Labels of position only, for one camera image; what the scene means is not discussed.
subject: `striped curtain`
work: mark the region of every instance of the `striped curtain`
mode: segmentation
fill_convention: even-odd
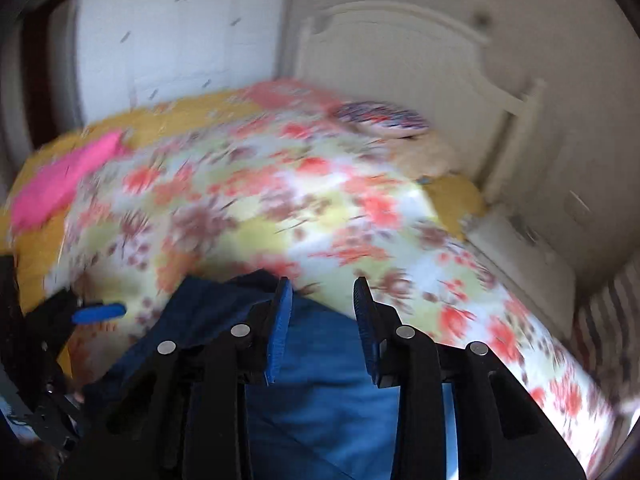
[[[621,413],[640,408],[640,251],[578,308],[572,348]]]

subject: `floral bedsheet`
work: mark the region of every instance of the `floral bedsheet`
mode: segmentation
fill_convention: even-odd
[[[270,112],[193,130],[110,162],[79,187],[49,292],[73,283],[121,301],[121,319],[76,329],[81,382],[101,376],[156,322],[188,273],[265,268],[353,316],[366,276],[377,301],[437,342],[485,341],[592,474],[613,414],[568,351],[441,229],[384,143],[322,115]]]

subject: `headboard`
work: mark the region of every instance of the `headboard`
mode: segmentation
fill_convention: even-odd
[[[486,37],[433,10],[355,2],[308,18],[295,77],[418,110],[458,151],[463,173],[495,202],[533,133],[545,84],[515,97],[483,74]]]

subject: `silver screw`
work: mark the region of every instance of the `silver screw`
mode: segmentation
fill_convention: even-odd
[[[489,351],[489,347],[481,341],[473,341],[470,348],[476,355],[487,355],[487,352]]]
[[[231,335],[233,337],[244,337],[246,335],[249,335],[249,332],[251,332],[249,325],[245,325],[244,323],[240,323],[231,327]]]
[[[162,341],[158,345],[158,353],[162,355],[169,355],[175,350],[175,343],[173,341]]]
[[[402,339],[411,339],[415,335],[415,329],[412,326],[401,325],[396,328],[396,334]]]

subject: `pink cloth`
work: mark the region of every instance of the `pink cloth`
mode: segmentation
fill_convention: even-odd
[[[348,100],[296,79],[263,81],[247,89],[246,96],[267,110],[296,108],[310,112],[330,113]]]
[[[14,232],[43,225],[73,201],[82,177],[98,170],[108,160],[129,153],[120,143],[121,136],[121,131],[104,134],[100,139],[40,168],[12,201],[11,226]]]

